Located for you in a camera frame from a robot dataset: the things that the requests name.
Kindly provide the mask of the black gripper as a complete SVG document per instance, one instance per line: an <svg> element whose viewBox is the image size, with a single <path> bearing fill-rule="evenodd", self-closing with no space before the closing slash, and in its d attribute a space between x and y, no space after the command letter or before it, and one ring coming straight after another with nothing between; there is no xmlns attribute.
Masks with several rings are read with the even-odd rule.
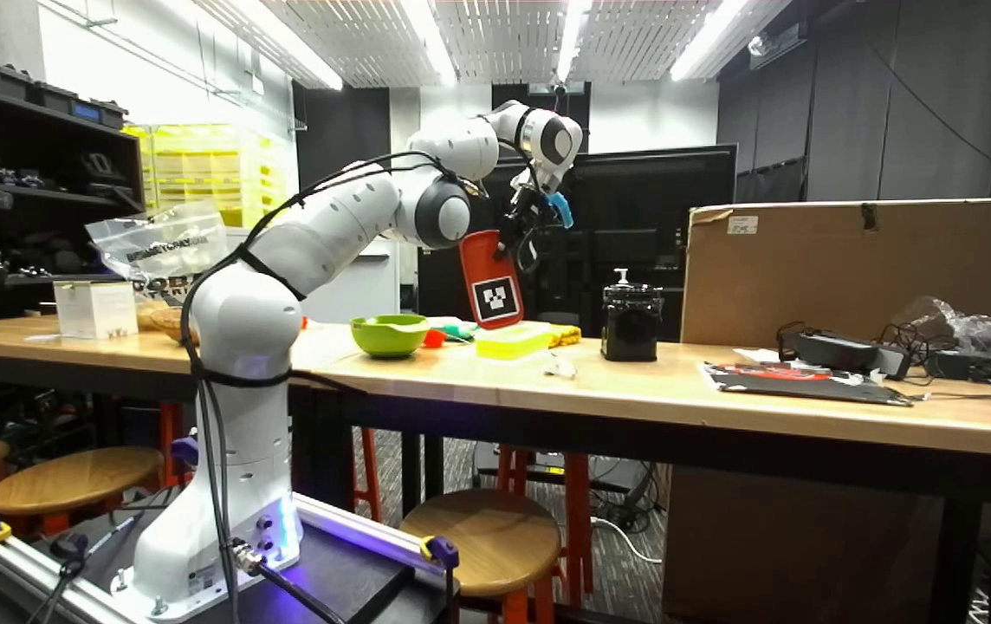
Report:
<svg viewBox="0 0 991 624"><path fill-rule="evenodd" d="M570 226L570 202L560 192L515 188L502 214L502 250L520 275L530 275L541 262L537 239Z"/></svg>

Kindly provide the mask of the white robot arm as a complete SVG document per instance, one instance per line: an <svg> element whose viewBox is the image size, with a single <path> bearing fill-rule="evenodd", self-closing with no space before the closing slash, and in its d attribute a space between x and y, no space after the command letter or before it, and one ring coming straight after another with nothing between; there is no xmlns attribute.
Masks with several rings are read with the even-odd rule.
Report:
<svg viewBox="0 0 991 624"><path fill-rule="evenodd" d="M193 281L181 336L198 379L202 454L187 489L134 542L127 595L160 620L187 620L237 594L237 542L276 570L299 560L287 379L301 303L379 237L455 246L472 226L468 188L494 171L502 149L524 161L515 194L553 194L581 151L581 126L506 99L422 127L402 151L345 162L294 194Z"/></svg>

